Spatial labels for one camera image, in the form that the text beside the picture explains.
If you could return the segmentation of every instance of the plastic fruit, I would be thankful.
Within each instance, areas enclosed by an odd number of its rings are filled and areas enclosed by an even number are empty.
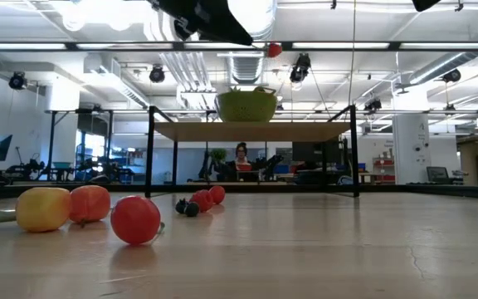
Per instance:
[[[117,202],[110,216],[117,237],[132,245],[152,240],[159,230],[160,219],[158,207],[150,199],[136,195]]]
[[[197,217],[199,211],[200,208],[198,207],[198,203],[191,202],[186,206],[184,213],[188,217]]]
[[[214,204],[222,203],[224,196],[226,195],[226,191],[224,191],[222,186],[213,186],[209,189],[209,193],[212,195]]]
[[[174,209],[178,212],[178,213],[183,213],[186,209],[186,206],[188,205],[188,203],[186,202],[186,199],[180,199],[177,203],[176,203],[176,206],[174,206]]]
[[[75,223],[99,221],[110,211],[110,193],[100,186],[82,186],[71,191],[70,219]]]
[[[213,206],[212,195],[207,190],[197,191],[193,194],[189,202],[198,203],[201,213],[206,213]]]
[[[32,233],[58,229],[70,216],[70,192],[61,188],[33,188],[17,199],[16,221]]]

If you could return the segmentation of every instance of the red tomato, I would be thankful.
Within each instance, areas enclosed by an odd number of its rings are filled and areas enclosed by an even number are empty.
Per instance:
[[[99,221],[108,216],[109,211],[110,193],[103,187],[82,186],[71,192],[71,221]]]
[[[213,206],[212,195],[207,190],[197,191],[191,199],[189,199],[189,202],[198,203],[201,213],[206,213]]]
[[[226,192],[222,186],[213,186],[211,189],[209,189],[209,193],[212,195],[214,204],[222,203],[224,196],[226,195]]]
[[[159,230],[160,220],[158,207],[150,199],[136,195],[117,202],[110,216],[117,237],[132,245],[152,240]]]

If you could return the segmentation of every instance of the shelf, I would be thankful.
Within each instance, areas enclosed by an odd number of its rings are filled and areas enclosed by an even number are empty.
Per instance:
[[[154,129],[175,141],[322,142],[349,130],[349,123],[156,123]]]

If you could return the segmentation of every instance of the green bowl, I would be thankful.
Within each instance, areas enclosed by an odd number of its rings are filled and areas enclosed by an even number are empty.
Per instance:
[[[276,112],[275,93],[276,90],[265,87],[257,87],[254,91],[232,90],[218,95],[215,106],[222,121],[268,122]]]

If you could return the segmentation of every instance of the white column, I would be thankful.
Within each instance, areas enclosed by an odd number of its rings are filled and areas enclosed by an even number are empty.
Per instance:
[[[427,110],[427,92],[420,86],[407,89],[407,94],[394,94],[394,110]],[[394,164],[396,184],[427,182],[431,166],[429,123],[424,114],[400,114],[393,117]]]
[[[79,86],[65,79],[59,79],[46,88],[46,110],[75,110],[79,107]],[[59,120],[64,113],[59,112]],[[75,163],[76,129],[78,116],[68,114],[55,126],[52,162]],[[49,160],[49,141],[51,135],[51,114],[42,117],[41,160]]]

